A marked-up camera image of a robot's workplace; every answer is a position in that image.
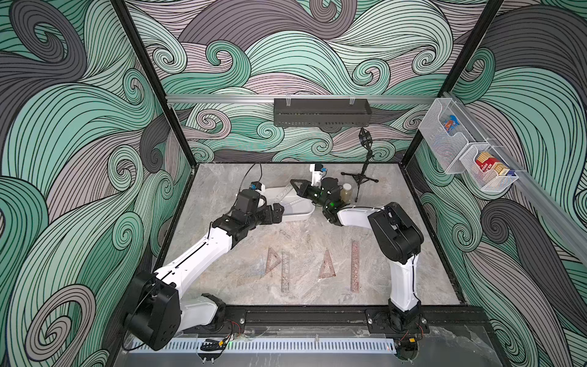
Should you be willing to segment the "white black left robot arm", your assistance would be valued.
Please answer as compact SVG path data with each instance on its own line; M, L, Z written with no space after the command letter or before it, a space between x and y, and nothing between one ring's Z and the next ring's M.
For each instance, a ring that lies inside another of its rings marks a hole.
M209 231L185 253L153 272L139 272L125 292L123 327L152 350L161 350L178 332L212 323L220 306L210 296L182 304L191 284L257 226L281 223L279 203L234 209L212 221Z

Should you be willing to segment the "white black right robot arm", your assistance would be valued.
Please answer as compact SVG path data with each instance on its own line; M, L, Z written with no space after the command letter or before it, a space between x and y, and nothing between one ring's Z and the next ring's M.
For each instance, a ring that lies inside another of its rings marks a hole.
M389 323L396 332L407 332L420 316L417 295L417 263L423 234L399 203L385 206L352 206L342 199L342 185L335 178L322 179L319 186L309 180L290 181L298 197L322 209L335 226L370 229L379 249L390 263L391 293Z

